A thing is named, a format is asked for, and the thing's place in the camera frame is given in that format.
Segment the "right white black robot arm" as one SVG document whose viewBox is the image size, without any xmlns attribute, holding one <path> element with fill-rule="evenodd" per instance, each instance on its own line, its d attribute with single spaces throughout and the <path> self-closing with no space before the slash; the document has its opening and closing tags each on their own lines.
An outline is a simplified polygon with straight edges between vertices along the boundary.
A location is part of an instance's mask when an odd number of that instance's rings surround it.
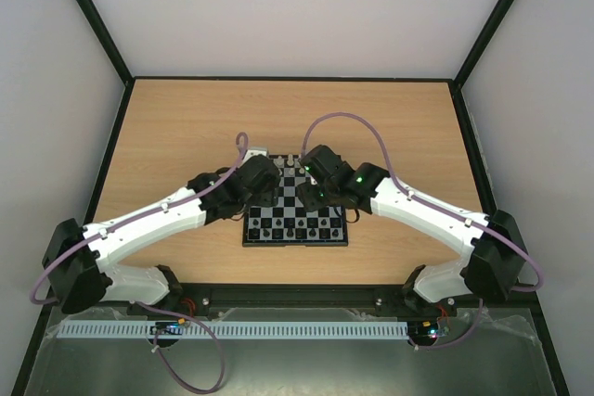
<svg viewBox="0 0 594 396">
<path fill-rule="evenodd" d="M 417 314 L 436 303 L 473 295 L 505 302 L 525 264 L 526 249 L 511 215 L 466 211 L 396 183 L 388 170 L 365 162 L 353 169 L 329 147 L 319 145 L 301 159 L 309 174 L 297 186 L 307 211 L 343 207 L 406 224 L 445 244 L 458 257 L 439 265 L 416 267 L 399 299 Z"/>
</svg>

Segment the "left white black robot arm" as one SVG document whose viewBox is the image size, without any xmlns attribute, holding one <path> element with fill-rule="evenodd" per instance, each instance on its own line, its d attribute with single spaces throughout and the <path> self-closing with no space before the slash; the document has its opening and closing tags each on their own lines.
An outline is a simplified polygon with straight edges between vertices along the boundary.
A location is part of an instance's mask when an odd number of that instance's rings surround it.
<svg viewBox="0 0 594 396">
<path fill-rule="evenodd" d="M 271 207 L 279 183 L 279 168 L 259 153 L 235 168 L 201 173 L 172 195 L 121 217 L 85 226 L 73 219 L 61 222 L 42 259 L 58 307 L 75 314 L 101 302 L 175 305 L 182 288 L 170 267 L 126 266 L 123 260 L 251 206 Z"/>
</svg>

